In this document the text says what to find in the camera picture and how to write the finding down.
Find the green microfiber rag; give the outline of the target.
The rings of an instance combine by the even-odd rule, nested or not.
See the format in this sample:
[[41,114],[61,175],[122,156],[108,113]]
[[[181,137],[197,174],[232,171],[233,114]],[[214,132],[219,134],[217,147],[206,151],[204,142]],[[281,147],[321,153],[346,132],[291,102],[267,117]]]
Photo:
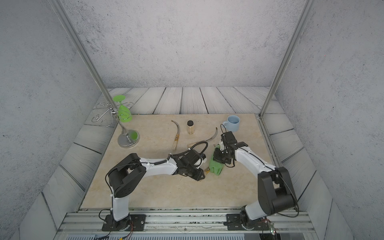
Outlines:
[[[220,150],[220,145],[215,146],[214,152],[216,151],[216,149]],[[216,176],[219,176],[221,174],[223,167],[224,167],[224,164],[215,161],[214,155],[215,155],[215,153],[213,153],[213,155],[211,157],[211,160],[209,162],[209,168],[210,168],[210,172],[212,172]]]

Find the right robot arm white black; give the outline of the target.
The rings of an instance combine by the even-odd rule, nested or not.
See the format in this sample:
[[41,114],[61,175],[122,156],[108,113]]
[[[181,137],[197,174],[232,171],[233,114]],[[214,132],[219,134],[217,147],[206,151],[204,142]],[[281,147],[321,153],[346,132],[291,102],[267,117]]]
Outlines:
[[291,208],[300,212],[291,176],[286,168],[267,163],[246,143],[238,142],[232,132],[221,134],[219,146],[215,148],[213,161],[224,165],[239,162],[257,178],[258,200],[241,208],[239,220],[235,224],[240,224],[245,230],[253,230],[267,222],[270,215],[281,215],[282,211]]

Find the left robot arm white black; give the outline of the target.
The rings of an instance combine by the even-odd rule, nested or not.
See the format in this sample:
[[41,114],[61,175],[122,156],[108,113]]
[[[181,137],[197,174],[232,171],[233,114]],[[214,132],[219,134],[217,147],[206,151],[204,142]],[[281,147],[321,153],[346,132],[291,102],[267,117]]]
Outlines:
[[207,161],[204,153],[189,149],[180,154],[169,154],[164,159],[145,159],[132,153],[115,165],[105,176],[111,190],[112,219],[120,222],[129,216],[129,195],[145,177],[180,175],[196,181],[205,178],[201,165]]

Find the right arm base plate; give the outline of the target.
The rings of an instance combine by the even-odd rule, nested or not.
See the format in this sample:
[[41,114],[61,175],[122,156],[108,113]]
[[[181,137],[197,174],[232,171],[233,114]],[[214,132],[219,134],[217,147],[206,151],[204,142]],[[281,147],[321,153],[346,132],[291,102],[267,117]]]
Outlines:
[[266,217],[251,220],[245,212],[239,214],[227,214],[224,226],[227,226],[229,231],[266,231],[270,229],[269,221]]

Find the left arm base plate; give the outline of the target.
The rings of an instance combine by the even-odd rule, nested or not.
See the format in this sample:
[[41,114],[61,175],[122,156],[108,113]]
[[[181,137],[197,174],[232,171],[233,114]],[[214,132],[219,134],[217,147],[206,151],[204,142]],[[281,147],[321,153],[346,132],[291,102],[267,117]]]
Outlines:
[[102,231],[104,232],[142,232],[146,222],[146,215],[128,215],[116,221],[112,214],[106,216]]

